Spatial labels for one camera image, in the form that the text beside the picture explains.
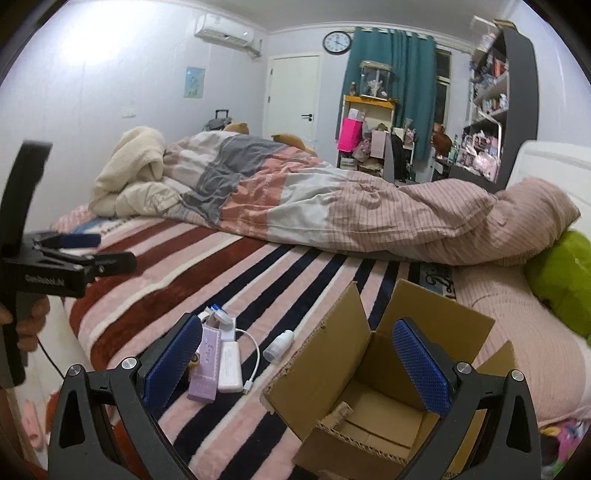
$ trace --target tile floor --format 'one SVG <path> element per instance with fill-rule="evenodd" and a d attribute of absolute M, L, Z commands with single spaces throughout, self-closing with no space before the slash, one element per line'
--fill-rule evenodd
<path fill-rule="evenodd" d="M 90 362 L 68 324 L 66 312 L 58 297 L 50 297 L 51 312 L 45 328 L 39 334 L 39 340 L 45 350 L 62 371 L 66 373 L 73 364 L 81 364 L 88 370 Z M 51 366 L 40 348 L 29 354 L 29 365 L 26 367 L 27 380 L 15 388 L 18 405 L 30 400 L 35 404 L 40 426 L 45 427 L 46 404 L 49 396 L 59 390 L 62 380 Z M 41 466 L 47 467 L 47 452 L 37 454 Z"/>

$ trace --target metal screw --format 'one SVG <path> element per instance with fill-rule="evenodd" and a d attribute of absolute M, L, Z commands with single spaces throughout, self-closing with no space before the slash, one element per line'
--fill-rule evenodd
<path fill-rule="evenodd" d="M 460 362 L 457 365 L 457 371 L 459 371 L 461 374 L 467 375 L 472 371 L 472 367 L 470 366 L 470 364 L 467 364 L 466 362 Z"/>
<path fill-rule="evenodd" d="M 518 382 L 523 382 L 523 380 L 525 380 L 525 375 L 519 370 L 513 370 L 511 376 L 513 377 L 513 380 L 517 380 Z"/>
<path fill-rule="evenodd" d="M 82 371 L 82 365 L 72 365 L 69 369 L 68 369 L 68 375 L 70 375 L 71 377 L 75 377 L 76 375 L 78 375 L 80 372 Z"/>
<path fill-rule="evenodd" d="M 121 362 L 121 366 L 123 367 L 124 370 L 131 370 L 132 368 L 135 368 L 135 366 L 137 364 L 138 364 L 138 361 L 132 356 L 126 358 L 125 360 L 123 360 Z"/>

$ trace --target clock face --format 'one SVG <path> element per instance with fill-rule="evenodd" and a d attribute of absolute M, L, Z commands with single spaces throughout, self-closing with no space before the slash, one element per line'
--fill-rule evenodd
<path fill-rule="evenodd" d="M 333 55 L 342 55 L 351 48 L 351 37 L 347 32 L 334 31 L 324 37 L 324 49 Z"/>

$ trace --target pink gift bag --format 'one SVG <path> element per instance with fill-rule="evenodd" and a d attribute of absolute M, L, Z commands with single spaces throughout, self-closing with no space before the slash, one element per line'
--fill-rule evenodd
<path fill-rule="evenodd" d="M 339 146 L 341 152 L 352 152 L 361 142 L 363 122 L 345 118 L 340 129 Z"/>

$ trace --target hand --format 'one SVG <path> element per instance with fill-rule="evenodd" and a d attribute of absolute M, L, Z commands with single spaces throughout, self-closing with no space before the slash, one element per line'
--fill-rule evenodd
<path fill-rule="evenodd" d="M 47 297 L 37 300 L 31 308 L 31 318 L 18 322 L 17 347 L 23 352 L 34 352 L 37 350 L 39 340 L 37 334 L 45 326 L 46 315 L 49 313 L 50 305 Z M 0 304 L 0 325 L 8 325 L 13 320 L 10 312 Z"/>

